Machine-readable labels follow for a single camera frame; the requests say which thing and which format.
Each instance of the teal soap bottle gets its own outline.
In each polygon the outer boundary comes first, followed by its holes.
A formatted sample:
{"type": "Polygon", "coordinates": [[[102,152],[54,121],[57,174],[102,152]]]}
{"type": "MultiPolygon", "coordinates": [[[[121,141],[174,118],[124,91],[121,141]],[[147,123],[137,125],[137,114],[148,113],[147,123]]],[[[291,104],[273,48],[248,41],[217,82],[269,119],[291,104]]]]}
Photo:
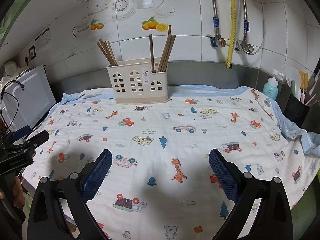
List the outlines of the teal soap bottle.
{"type": "Polygon", "coordinates": [[[272,78],[268,79],[268,82],[264,84],[262,93],[267,97],[276,100],[278,95],[278,81],[276,80],[277,75],[284,76],[282,73],[277,71],[276,69],[272,69],[272,78]]]}

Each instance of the patterned cloth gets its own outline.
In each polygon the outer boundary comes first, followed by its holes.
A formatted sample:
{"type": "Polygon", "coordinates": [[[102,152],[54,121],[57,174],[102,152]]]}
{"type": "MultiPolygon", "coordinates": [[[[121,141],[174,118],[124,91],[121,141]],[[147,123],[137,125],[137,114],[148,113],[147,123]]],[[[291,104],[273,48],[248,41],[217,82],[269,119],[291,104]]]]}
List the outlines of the patterned cloth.
{"type": "Polygon", "coordinates": [[[50,138],[36,149],[24,178],[34,187],[42,176],[66,178],[109,149],[113,165],[87,205],[111,239],[211,239],[234,206],[209,166],[214,148],[241,172],[280,177],[290,207],[298,202],[319,157],[303,153],[301,136],[289,138],[292,129],[282,133],[285,121],[274,101],[247,87],[180,86],[169,93],[168,103],[138,106],[117,105],[108,89],[77,93],[69,102],[64,96],[36,131],[47,130],[50,138]]]}

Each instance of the yellow corrugated pipe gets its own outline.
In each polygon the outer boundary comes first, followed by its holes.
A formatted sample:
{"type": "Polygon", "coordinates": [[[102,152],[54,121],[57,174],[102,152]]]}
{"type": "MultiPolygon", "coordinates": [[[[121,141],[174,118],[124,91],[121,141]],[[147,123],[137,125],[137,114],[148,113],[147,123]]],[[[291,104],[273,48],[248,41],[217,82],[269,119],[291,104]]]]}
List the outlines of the yellow corrugated pipe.
{"type": "Polygon", "coordinates": [[[228,50],[227,68],[231,68],[233,46],[236,38],[236,0],[231,0],[231,36],[228,50]]]}

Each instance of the beige plastic basket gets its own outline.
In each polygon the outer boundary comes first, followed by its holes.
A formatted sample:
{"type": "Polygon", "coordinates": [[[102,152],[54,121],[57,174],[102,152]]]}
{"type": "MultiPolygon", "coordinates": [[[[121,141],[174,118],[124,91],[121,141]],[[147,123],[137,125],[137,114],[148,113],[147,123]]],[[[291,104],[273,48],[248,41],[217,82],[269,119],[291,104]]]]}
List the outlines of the beige plastic basket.
{"type": "MultiPolygon", "coordinates": [[[[160,58],[155,58],[157,69],[160,58]]],[[[152,73],[151,59],[133,59],[108,67],[117,104],[165,103],[168,101],[167,71],[152,73]]]]}

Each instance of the human hand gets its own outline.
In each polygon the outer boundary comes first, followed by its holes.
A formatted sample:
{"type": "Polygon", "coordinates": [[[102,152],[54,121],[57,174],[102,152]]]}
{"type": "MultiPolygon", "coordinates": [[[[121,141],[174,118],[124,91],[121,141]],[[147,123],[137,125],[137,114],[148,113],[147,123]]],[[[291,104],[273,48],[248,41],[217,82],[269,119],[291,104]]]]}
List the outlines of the human hand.
{"type": "MultiPolygon", "coordinates": [[[[12,194],[14,196],[13,204],[17,208],[23,208],[26,205],[26,200],[23,196],[23,189],[21,187],[19,178],[16,176],[15,179],[16,179],[16,182],[12,189],[12,194]]],[[[4,199],[4,195],[1,191],[0,191],[0,199],[4,199]]]]}

